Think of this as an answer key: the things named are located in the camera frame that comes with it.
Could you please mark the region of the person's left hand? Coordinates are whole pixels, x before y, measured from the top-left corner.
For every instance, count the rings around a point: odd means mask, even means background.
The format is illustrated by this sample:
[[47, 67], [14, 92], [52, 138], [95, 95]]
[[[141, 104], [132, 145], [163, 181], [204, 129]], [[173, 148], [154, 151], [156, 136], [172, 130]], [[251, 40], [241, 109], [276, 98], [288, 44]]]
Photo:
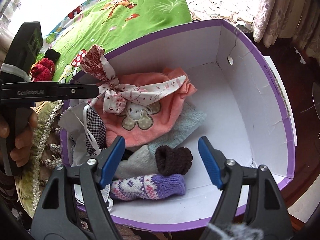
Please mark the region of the person's left hand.
[[37, 114], [32, 109], [29, 116], [28, 125], [15, 138], [15, 148], [10, 152], [11, 159], [17, 167], [24, 166], [30, 156], [30, 150], [33, 145], [33, 132], [37, 127]]

